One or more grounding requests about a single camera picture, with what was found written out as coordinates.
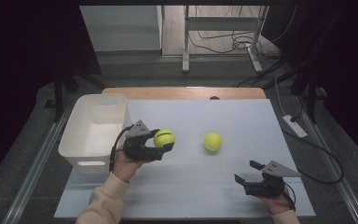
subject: yellow tennis ball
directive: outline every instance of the yellow tennis ball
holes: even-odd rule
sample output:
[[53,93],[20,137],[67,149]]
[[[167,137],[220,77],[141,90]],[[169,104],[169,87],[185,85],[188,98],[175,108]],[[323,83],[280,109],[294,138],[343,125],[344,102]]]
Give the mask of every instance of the yellow tennis ball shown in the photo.
[[222,143],[222,137],[218,133],[208,133],[204,138],[204,146],[212,152],[219,150]]
[[175,134],[168,129],[159,130],[153,137],[155,147],[163,147],[169,143],[175,143]]

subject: sleeve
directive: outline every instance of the sleeve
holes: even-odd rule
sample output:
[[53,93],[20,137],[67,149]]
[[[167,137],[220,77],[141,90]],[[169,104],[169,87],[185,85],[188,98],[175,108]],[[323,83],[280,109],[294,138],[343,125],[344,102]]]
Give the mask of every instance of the sleeve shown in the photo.
[[299,224],[299,220],[296,216],[295,211],[289,210],[277,215],[272,215],[272,220],[274,224]]
[[128,187],[128,183],[110,173],[106,182],[91,193],[89,206],[80,213],[76,224],[118,223],[123,213],[123,197]]

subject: gray carpet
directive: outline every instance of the gray carpet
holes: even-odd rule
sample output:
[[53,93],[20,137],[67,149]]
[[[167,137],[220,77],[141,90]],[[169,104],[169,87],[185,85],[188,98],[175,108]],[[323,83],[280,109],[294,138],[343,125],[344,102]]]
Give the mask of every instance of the gray carpet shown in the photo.
[[[275,61],[264,60],[262,65],[267,68]],[[234,58],[193,58],[190,63],[190,73],[181,72],[181,63],[178,58],[161,59],[159,57],[125,59],[117,56],[109,58],[100,57],[102,76],[93,76],[104,82],[107,86],[115,87],[232,87],[235,83],[255,75],[249,60],[244,57]],[[283,65],[271,75],[261,79],[255,85],[271,81],[274,75],[279,75],[287,70],[288,65]],[[79,90],[77,93],[66,93],[65,96],[100,93],[98,89],[88,81],[77,77]],[[295,97],[290,93],[292,83],[289,79],[279,85],[282,108],[287,114],[296,115],[299,106]],[[247,82],[241,87],[251,86]],[[275,88],[266,91],[278,120],[284,130],[290,131],[282,122],[282,111],[279,106],[278,94]],[[46,109],[47,100],[54,98],[53,85],[48,84],[41,88],[37,94],[37,103],[34,111],[22,129],[21,134],[13,144],[7,157],[0,165],[0,222],[2,222],[7,209],[13,202],[19,187],[26,176],[29,167],[34,161],[41,144],[43,143],[54,119],[54,109]],[[339,127],[334,119],[325,110],[323,102],[317,102],[316,106],[317,126],[321,130],[326,143],[334,154],[342,162],[346,175],[355,194],[358,197],[358,147]],[[306,125],[303,119],[298,122],[304,129]],[[295,159],[296,166],[319,178],[331,178],[326,168],[321,153],[310,145],[306,145],[295,138],[286,135],[287,144]],[[63,188],[70,174],[70,164],[58,153],[58,144],[54,146],[48,162],[40,176],[30,201],[25,207],[20,223],[73,223],[73,220],[56,219],[53,217],[56,206],[61,198]],[[302,177],[307,193],[310,196],[316,217],[302,217],[301,223],[354,223],[351,213],[336,186],[316,183],[305,176]],[[212,221],[174,221],[170,223],[240,223],[238,220]],[[248,219],[242,223],[272,223],[269,218]]]

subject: hand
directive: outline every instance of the hand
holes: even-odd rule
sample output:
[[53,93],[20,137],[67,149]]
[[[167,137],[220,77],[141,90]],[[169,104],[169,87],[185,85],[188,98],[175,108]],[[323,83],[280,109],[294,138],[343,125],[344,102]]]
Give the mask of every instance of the hand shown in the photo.
[[119,147],[116,152],[115,163],[113,164],[112,173],[124,182],[129,183],[143,164],[151,161],[133,161],[129,159],[123,152],[123,147]]
[[[284,187],[284,191],[287,194],[289,194],[286,186]],[[265,198],[265,197],[256,197],[256,198],[260,199],[267,205],[272,215],[277,215],[290,210],[290,203],[287,201],[287,199],[283,197],[283,195],[280,195],[275,198]]]

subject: wall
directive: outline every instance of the wall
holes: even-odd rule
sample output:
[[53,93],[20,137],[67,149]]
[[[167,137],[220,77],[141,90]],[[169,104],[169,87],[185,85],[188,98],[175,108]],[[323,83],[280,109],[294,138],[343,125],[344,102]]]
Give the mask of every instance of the wall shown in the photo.
[[161,49],[161,6],[80,7],[95,51]]

